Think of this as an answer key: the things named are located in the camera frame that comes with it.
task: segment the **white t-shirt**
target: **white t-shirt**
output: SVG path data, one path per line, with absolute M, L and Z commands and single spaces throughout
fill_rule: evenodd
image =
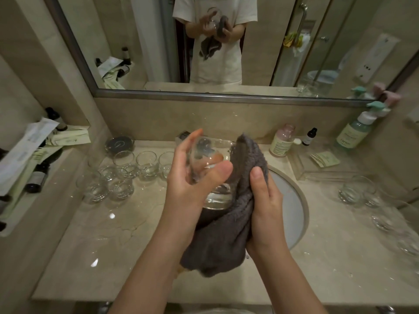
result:
M 217 10 L 217 15 L 212 18 L 214 21 L 219 21 L 225 15 L 231 26 L 258 20 L 257 0 L 176 0 L 173 17 L 198 23 L 202 16 L 214 10 Z M 205 38 L 201 35 L 195 40 L 191 82 L 241 84 L 240 41 L 223 44 L 213 57 L 205 61 L 199 56 L 201 43 Z

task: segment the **sink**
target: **sink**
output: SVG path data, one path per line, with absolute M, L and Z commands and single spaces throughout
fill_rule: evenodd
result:
M 298 185 L 280 170 L 269 166 L 270 174 L 281 193 L 285 239 L 288 248 L 293 248 L 304 236 L 309 221 L 306 197 Z

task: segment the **hand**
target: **hand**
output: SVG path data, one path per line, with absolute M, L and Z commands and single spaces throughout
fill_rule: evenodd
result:
M 201 27 L 201 32 L 206 37 L 211 37 L 216 35 L 217 29 L 215 28 L 215 24 L 210 24 L 211 19 L 217 15 L 217 11 L 213 11 L 210 14 L 204 15 L 199 19 L 199 25 Z
M 178 245 L 181 253 L 192 241 L 208 194 L 223 184 L 233 171 L 230 161 L 222 161 L 207 169 L 205 176 L 197 184 L 188 183 L 190 174 L 186 167 L 187 153 L 195 139 L 201 135 L 202 129 L 191 133 L 175 150 L 172 168 L 167 177 L 166 201 L 156 230 Z
M 247 250 L 252 258 L 272 249 L 288 250 L 285 241 L 284 221 L 282 218 L 283 195 L 269 174 L 268 184 L 260 167 L 254 167 L 250 173 L 250 184 L 255 197 L 252 214 L 252 238 Z
M 224 37 L 218 37 L 217 34 L 215 34 L 215 39 L 223 44 L 227 44 L 231 41 L 231 37 L 233 35 L 233 27 L 231 26 L 230 22 L 225 22 L 227 28 L 223 28 L 223 33 L 225 34 Z

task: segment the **person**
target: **person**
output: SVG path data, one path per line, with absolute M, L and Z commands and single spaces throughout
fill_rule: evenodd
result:
M 229 161 L 216 164 L 199 183 L 187 182 L 186 159 L 202 129 L 190 134 L 176 150 L 167 178 L 163 212 L 149 244 L 119 292 L 109 314 L 161 314 L 185 249 L 208 194 L 233 171 Z M 282 194 L 269 176 L 265 182 L 259 167 L 250 173 L 255 197 L 252 238 L 247 250 L 252 257 L 277 314 L 327 313 L 287 247 L 282 220 Z
M 228 21 L 219 38 L 215 24 L 222 16 Z M 175 0 L 173 17 L 185 25 L 186 34 L 195 39 L 191 83 L 242 83 L 240 39 L 247 23 L 258 20 L 257 0 Z M 203 57 L 201 43 L 214 37 L 221 49 Z

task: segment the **mirror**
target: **mirror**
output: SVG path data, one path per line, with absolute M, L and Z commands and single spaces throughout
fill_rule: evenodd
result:
M 375 100 L 419 0 L 58 0 L 99 88 Z

